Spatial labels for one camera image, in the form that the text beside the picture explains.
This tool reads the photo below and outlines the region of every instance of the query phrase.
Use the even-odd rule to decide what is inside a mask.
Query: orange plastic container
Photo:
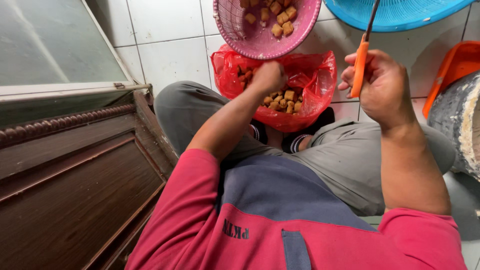
[[[462,41],[451,48],[437,73],[427,101],[423,106],[423,116],[428,112],[433,101],[450,83],[474,71],[480,70],[480,41]]]

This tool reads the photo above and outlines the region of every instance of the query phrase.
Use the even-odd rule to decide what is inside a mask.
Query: leg
[[[181,155],[195,133],[228,99],[194,82],[177,82],[165,87],[155,98],[158,122],[173,149]],[[261,144],[247,132],[226,158],[239,160],[251,155],[280,155],[280,150]]]
[[[455,161],[455,149],[439,131],[422,125],[440,171]],[[307,148],[292,158],[308,166],[356,214],[382,215],[385,209],[380,177],[380,126],[342,119],[322,127]]]

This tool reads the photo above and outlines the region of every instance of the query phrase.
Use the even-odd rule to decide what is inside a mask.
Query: pink colander
[[[294,50],[307,37],[317,21],[322,0],[293,0],[297,9],[292,20],[293,33],[280,38],[272,34],[276,16],[269,11],[266,26],[260,25],[260,9],[266,8],[263,0],[255,7],[240,7],[240,0],[213,0],[216,25],[226,43],[239,54],[253,59],[273,59]],[[251,25],[245,15],[252,13],[257,20]]]

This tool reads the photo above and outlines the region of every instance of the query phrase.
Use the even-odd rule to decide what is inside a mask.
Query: white tile
[[[138,56],[137,46],[128,46],[116,48],[117,54],[123,62],[123,65],[128,70],[128,73],[138,82],[144,84],[144,74],[142,72],[142,65]]]
[[[476,270],[480,260],[480,240],[462,241],[462,255],[468,270]]]
[[[215,73],[213,71],[213,66],[212,66],[212,61],[210,60],[210,56],[212,56],[212,53],[218,51],[220,46],[225,44],[225,41],[223,40],[223,37],[221,35],[208,36],[208,37],[205,37],[205,40],[207,44],[208,68],[210,70],[210,81],[212,82],[212,90],[217,93],[220,93],[215,85]]]
[[[427,124],[427,119],[423,116],[421,110],[423,109],[423,105],[425,104],[426,98],[412,98],[412,105],[413,111],[415,112],[415,116],[420,124]],[[362,108],[360,108],[359,114],[359,122],[375,122],[372,118],[370,118]]]
[[[128,0],[137,43],[204,35],[199,0]]]
[[[325,20],[331,20],[331,19],[336,19],[336,17],[327,8],[327,5],[325,5],[325,2],[322,1],[322,6],[320,7],[320,13],[318,13],[317,21],[319,22],[319,21],[325,21]]]
[[[135,45],[126,0],[88,0],[87,3],[112,46]]]
[[[359,102],[332,103],[328,106],[333,108],[335,121],[345,117],[350,117],[354,121],[357,121],[359,118]]]
[[[167,85],[194,81],[210,87],[205,38],[196,37],[138,45],[145,80],[156,96]]]
[[[480,2],[472,3],[463,40],[480,40]]]
[[[465,8],[431,25],[405,32],[372,33],[370,49],[381,49],[404,64],[410,75],[411,96],[426,97],[444,55],[461,40],[467,13],[468,8]],[[344,58],[357,50],[362,34],[363,31],[337,19],[317,22],[295,52],[323,53],[332,50],[339,84],[341,73],[348,67]],[[346,101],[345,94],[336,91],[332,101]]]
[[[420,124],[427,124],[427,119],[421,112],[426,101],[426,98],[412,98],[413,111],[415,112],[415,116]]]
[[[204,19],[205,35],[220,34],[213,18],[213,0],[200,0],[202,4],[202,17]]]

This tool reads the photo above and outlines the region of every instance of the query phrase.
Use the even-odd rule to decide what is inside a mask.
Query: hand
[[[283,66],[276,61],[264,63],[253,76],[250,88],[260,90],[262,97],[280,90],[287,82]]]
[[[347,55],[345,61],[355,64],[356,53]],[[353,86],[353,66],[343,71],[338,90]],[[350,91],[347,98],[352,98]],[[360,92],[363,111],[380,124],[383,130],[417,121],[410,100],[407,70],[381,50],[369,50],[365,63],[363,85]]]

